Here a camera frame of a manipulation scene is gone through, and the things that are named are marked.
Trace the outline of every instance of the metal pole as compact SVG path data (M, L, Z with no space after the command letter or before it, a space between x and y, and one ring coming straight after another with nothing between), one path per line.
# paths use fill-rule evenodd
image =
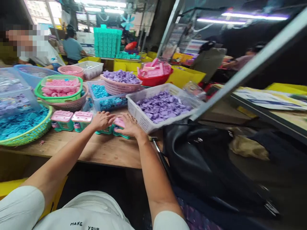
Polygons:
M138 31L138 35L139 35L139 39L138 39L138 45L141 44L141 40L142 40L142 23L143 23L143 18L144 18L144 14L145 14L145 9L146 9L146 3L144 3L144 12L142 14L142 19L141 19L141 24L140 24L140 30Z
M86 23L87 23L87 29L90 32L90 16L88 12L86 12Z
M190 119L195 121L206 111L210 110L218 101L229 96L237 87L254 77L268 66L279 55L285 52L301 36L306 34L307 8L294 18L266 47L237 72L207 103L199 108Z
M166 43L169 40L169 37L172 33L172 26L174 24L175 18L176 18L177 13L181 9L184 2L185 2L185 0L176 0L176 2L174 4L173 10L170 13L169 21L167 22L167 25L166 25L166 28L165 28L165 31L164 31L158 52L157 52L157 57L160 57L160 55L162 53L162 48L166 45Z
M48 13L49 13L49 16L50 16L50 19L51 19L51 22L53 24L53 28L54 28L54 31L55 31L55 35L57 36L57 40L60 42L60 37L59 37L59 34L58 34L58 30L55 26L55 23L54 23L54 20L53 20L53 16L52 16L52 13L51 13L51 9L50 9L50 5L49 5L49 1L48 0L45 0L45 3L46 3L46 6L47 6L47 10L48 10Z

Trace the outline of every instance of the pink box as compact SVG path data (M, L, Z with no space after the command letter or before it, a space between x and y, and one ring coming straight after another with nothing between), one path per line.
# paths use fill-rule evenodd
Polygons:
M60 122L69 122L74 113L69 111L57 110L53 113L51 120Z
M93 119L93 113L91 112L82 112L78 111L75 112L71 120L73 122L85 122L85 123L91 123Z

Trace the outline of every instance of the plastic toy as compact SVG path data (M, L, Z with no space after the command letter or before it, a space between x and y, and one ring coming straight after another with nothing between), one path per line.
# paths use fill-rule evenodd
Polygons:
M125 123L121 118L116 118L115 121L113 122L113 125L114 125L113 126L113 135L114 136L122 136L123 138L130 139L129 136L126 136L126 135L123 135L123 134L116 132L117 129L124 129L125 128Z
M73 131L74 123L71 118L74 113L69 111L57 110L51 117L51 126L55 131L60 132L62 130Z
M125 123L123 122L122 119L120 118L116 118L115 121L113 122L113 124L111 126L109 126L107 129L105 130L99 130L96 131L95 133L100 135L100 134L113 134L114 136L122 136L123 138L126 139L130 139L129 136L125 136L123 134L117 133L115 132L117 129L124 129L125 128Z
M74 123L75 131L80 133L84 130L93 120L93 114L91 112L75 112L71 120Z

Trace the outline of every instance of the black bag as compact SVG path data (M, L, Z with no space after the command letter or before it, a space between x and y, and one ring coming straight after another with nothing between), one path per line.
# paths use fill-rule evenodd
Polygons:
M232 133L191 120L164 128L166 171L173 185L210 206L234 213L278 217L269 192L253 183L228 157Z

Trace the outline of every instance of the yellow crate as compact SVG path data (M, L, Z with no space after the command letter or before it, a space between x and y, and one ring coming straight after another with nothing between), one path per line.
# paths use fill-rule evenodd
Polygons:
M84 61L101 62L101 58L100 57L85 57L85 58L82 58L81 60L79 60L78 63L84 62Z
M182 54L182 53L174 53L174 56L172 59L178 59L180 58L180 62L185 62L186 60L190 60L193 58L192 55L188 54Z
M114 59L114 68L113 71L123 70L123 71L133 71L137 72L137 67L141 68L140 61L134 60L123 60L123 59Z
M183 88L189 81L198 84L206 75L205 73L191 70L180 65L173 65L172 69L174 72L169 76L166 83L172 83L179 88Z
M307 95L307 86L301 86L301 85L273 83L270 86L268 86L266 89L283 93Z
M150 51L150 52L148 52L147 56L152 58L152 59L155 59L157 57L157 53Z
M145 57L145 58L142 58L141 61L142 61L142 62L152 62L153 59L150 58L150 57Z

